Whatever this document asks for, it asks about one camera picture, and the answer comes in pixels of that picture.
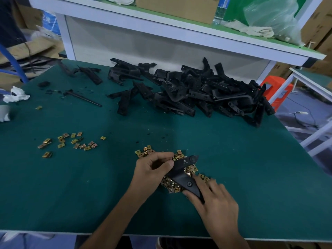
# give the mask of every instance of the hand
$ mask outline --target hand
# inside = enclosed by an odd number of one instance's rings
[[[173,152],[154,152],[138,159],[128,191],[138,194],[140,200],[145,202],[174,166],[173,156]]]
[[[193,178],[201,190],[205,204],[202,204],[191,192],[183,191],[183,193],[197,209],[206,230],[218,247],[229,247],[231,240],[238,240],[239,238],[244,240],[240,236],[237,227],[239,206],[225,186],[223,184],[218,185],[214,179],[203,182],[196,175],[193,175]]]

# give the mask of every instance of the floor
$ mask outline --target floor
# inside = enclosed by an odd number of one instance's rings
[[[321,102],[320,100],[311,96],[308,92],[303,91],[301,89],[297,89],[296,93],[291,93],[288,95],[287,99],[278,109],[276,115],[280,119],[280,121],[285,126],[292,126],[292,127],[301,127],[294,117],[294,114],[297,111],[304,111],[308,112],[309,114],[300,114],[297,113],[297,119],[299,121],[322,126],[327,119],[332,118],[332,104],[326,104]],[[307,138],[308,134],[302,133],[295,133],[291,132],[291,134],[300,142]],[[322,141],[324,141],[326,137],[322,137],[321,140],[317,140],[313,142],[311,145],[308,146],[309,149],[319,145]],[[332,157],[332,148],[328,148],[315,157],[313,159],[316,161],[318,166],[320,166],[327,174],[332,176],[332,163],[330,162]],[[45,240],[41,238],[37,238],[31,235],[18,235],[14,239],[8,242],[1,242],[0,241],[0,249],[73,249],[75,244],[76,236],[74,235],[56,235],[52,239]],[[133,249],[153,249],[155,248],[155,237],[139,237],[134,236],[131,238]],[[275,243],[273,248],[287,248],[287,247],[279,247],[280,242],[269,242]],[[301,244],[303,248],[315,248],[314,245]],[[265,244],[259,244],[258,246],[254,246],[251,244],[253,248],[272,248],[271,244],[265,247]]]

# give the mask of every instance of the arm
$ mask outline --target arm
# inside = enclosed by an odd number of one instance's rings
[[[223,184],[218,185],[214,179],[203,182],[198,176],[193,175],[193,178],[202,192],[205,203],[202,204],[189,191],[183,193],[197,209],[206,230],[218,248],[250,249],[248,243],[238,231],[239,206],[225,186]]]
[[[114,249],[131,218],[173,167],[173,156],[172,152],[154,152],[138,159],[127,192],[80,249]],[[162,165],[152,170],[155,163]]]

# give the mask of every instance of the person's right hand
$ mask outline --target person's right hand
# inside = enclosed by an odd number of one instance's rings
[[[197,209],[214,242],[219,248],[249,248],[237,227],[239,206],[225,186],[217,184],[214,179],[203,182],[196,175],[193,175],[193,178],[201,190],[205,203],[202,204],[198,197],[189,191],[185,190],[183,193]]]

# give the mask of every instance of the person's left hand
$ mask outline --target person's left hand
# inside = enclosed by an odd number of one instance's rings
[[[128,191],[138,194],[145,202],[174,166],[173,156],[173,152],[154,152],[138,159]]]

